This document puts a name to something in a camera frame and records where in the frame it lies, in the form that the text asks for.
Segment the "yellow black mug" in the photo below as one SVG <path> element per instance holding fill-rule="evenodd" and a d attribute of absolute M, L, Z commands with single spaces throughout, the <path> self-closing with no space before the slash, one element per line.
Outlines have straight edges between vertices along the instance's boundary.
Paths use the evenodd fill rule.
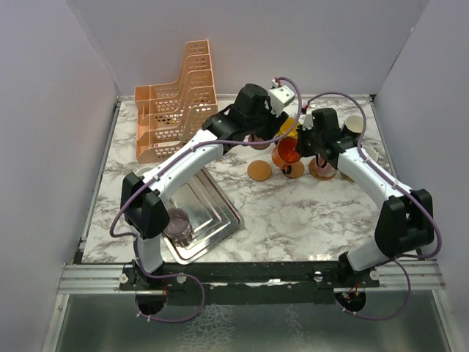
<path fill-rule="evenodd" d="M 287 131 L 289 131 L 289 133 L 287 134 L 288 137 L 292 137 L 294 139 L 297 139 L 298 138 L 298 132 L 297 132 L 297 129 L 298 129 L 298 126 L 300 125 L 300 123 L 298 121 L 295 120 L 295 118 L 292 118 L 292 117 L 288 117 L 286 119 L 286 121 L 284 122 L 284 124 L 280 127 L 278 133 L 277 133 L 277 136 L 282 136 L 284 135 Z"/>

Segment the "orange metallic cup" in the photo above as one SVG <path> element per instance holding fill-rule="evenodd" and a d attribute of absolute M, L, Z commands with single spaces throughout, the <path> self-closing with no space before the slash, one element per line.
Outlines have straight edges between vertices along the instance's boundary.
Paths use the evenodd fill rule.
<path fill-rule="evenodd" d="M 300 160 L 300 154 L 296 150 L 297 145 L 298 140 L 296 138 L 287 136 L 278 142 L 272 152 L 272 162 L 285 175 L 291 175 L 293 165 Z"/>

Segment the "light brown wooden coaster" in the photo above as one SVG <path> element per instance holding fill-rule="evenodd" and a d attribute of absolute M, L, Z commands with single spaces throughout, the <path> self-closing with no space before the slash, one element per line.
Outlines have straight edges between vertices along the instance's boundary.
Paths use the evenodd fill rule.
<path fill-rule="evenodd" d="M 296 179 L 303 175 L 305 172 L 305 166 L 302 161 L 297 161 L 292 164 L 286 164 L 282 168 L 282 172 L 286 177 Z"/>

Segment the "white cream cup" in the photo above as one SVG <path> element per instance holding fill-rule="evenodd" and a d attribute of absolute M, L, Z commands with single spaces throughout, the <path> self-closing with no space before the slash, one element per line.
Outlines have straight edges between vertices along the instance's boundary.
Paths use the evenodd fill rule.
<path fill-rule="evenodd" d="M 378 162 L 379 155 L 377 154 L 376 150 L 368 145 L 364 145 L 362 149 L 366 152 L 366 154 L 374 161 Z"/>

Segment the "light beech wooden coaster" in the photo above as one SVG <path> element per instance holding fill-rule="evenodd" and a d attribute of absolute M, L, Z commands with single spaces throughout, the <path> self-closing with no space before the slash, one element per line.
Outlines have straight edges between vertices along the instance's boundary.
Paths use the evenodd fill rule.
<path fill-rule="evenodd" d="M 266 161 L 256 160 L 248 165 L 247 173 L 252 180 L 264 182 L 271 177 L 272 168 Z"/>

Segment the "dark walnut coaster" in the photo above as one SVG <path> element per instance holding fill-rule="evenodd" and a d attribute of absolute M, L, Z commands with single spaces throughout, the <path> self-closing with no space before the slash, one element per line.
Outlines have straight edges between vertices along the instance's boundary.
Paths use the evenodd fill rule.
<path fill-rule="evenodd" d="M 255 150 L 265 150 L 270 146 L 270 143 L 265 143 L 265 141 L 258 136 L 251 134 L 248 138 L 249 146 Z"/>

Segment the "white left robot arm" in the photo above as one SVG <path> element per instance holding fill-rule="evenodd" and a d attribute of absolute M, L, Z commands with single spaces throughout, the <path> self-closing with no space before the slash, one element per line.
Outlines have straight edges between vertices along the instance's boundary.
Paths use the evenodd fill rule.
<path fill-rule="evenodd" d="M 165 204 L 180 186 L 206 164 L 255 135 L 268 141 L 288 117 L 284 109 L 295 99 L 287 86 L 266 90 L 246 84 L 231 105 L 208 117 L 193 138 L 160 166 L 138 177 L 127 175 L 122 185 L 121 208 L 125 221 L 136 231 L 136 280 L 142 287 L 156 288 L 162 279 L 160 237 L 170 218 Z"/>

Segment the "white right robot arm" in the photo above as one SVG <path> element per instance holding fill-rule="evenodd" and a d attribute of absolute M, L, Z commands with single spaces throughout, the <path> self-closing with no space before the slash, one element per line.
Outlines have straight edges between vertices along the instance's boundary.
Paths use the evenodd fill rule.
<path fill-rule="evenodd" d="M 357 138 L 341 132 L 334 109 L 316 109 L 306 116 L 298 127 L 296 150 L 346 174 L 380 209 L 373 239 L 340 255 L 336 277 L 342 285 L 352 287 L 362 280 L 363 271 L 435 239 L 430 193 L 413 190 L 386 172 L 358 146 Z"/>

